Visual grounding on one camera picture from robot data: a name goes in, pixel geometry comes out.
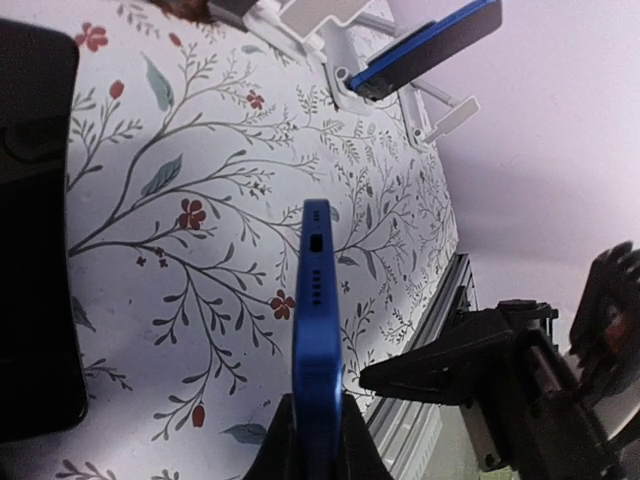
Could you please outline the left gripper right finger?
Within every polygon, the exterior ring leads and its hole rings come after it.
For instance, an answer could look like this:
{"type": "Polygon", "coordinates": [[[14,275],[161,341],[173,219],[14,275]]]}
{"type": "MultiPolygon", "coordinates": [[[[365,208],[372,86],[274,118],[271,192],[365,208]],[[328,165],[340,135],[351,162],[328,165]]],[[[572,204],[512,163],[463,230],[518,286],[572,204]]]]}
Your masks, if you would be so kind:
{"type": "Polygon", "coordinates": [[[461,405],[514,340],[511,329],[454,329],[361,371],[359,385],[385,398],[461,405]]]}

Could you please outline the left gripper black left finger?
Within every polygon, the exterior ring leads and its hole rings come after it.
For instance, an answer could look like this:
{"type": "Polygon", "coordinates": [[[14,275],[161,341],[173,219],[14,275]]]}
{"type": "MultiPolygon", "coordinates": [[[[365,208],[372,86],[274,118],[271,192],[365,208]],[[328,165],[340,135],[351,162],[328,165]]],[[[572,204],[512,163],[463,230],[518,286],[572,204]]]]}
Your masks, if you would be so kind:
{"type": "Polygon", "coordinates": [[[385,479],[392,480],[353,396],[342,400],[337,458],[326,469],[312,468],[294,429],[293,402],[285,394],[246,479],[385,479]]]}

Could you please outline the blue-edged phone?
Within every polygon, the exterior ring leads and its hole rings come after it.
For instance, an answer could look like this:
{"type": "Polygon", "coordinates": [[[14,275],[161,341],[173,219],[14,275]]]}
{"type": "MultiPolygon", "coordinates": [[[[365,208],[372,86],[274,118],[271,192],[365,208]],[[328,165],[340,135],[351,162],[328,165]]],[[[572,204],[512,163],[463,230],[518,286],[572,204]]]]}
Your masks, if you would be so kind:
{"type": "Polygon", "coordinates": [[[342,412],[342,344],[331,206],[303,204],[292,340],[295,433],[312,468],[337,458],[342,412]]]}
{"type": "Polygon", "coordinates": [[[380,53],[346,87],[364,99],[383,100],[501,25],[500,1],[473,1],[380,53]]]}

